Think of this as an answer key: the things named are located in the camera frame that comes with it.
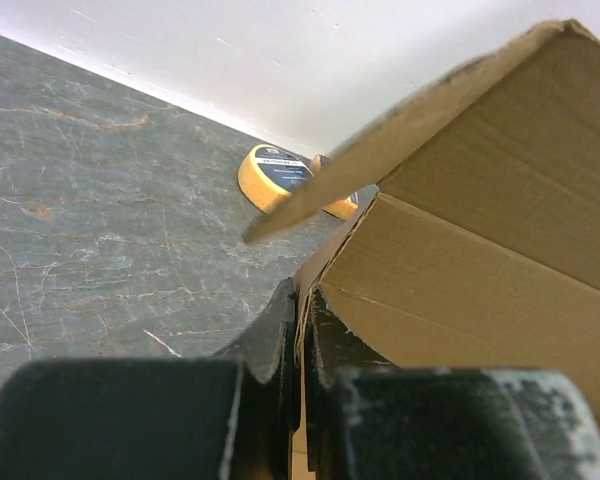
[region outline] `brown cardboard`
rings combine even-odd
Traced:
[[[296,276],[301,320],[320,283],[393,362],[556,368],[600,425],[600,42],[546,22],[450,73],[245,239],[369,183],[372,204]]]

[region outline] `corrugated cardboard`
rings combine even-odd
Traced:
[[[549,367],[600,423],[600,42],[547,22],[373,123],[246,234],[380,191],[297,275],[407,367]]]

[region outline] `cardboard box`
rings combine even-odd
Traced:
[[[297,275],[405,367],[548,367],[600,425],[600,41],[540,24],[374,122],[246,234],[380,190]]]

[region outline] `white wall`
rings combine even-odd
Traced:
[[[0,0],[0,34],[299,153],[600,0]]]

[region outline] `dark gray table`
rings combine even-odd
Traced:
[[[257,143],[0,37],[0,384],[32,359],[237,335],[339,224],[243,245]]]

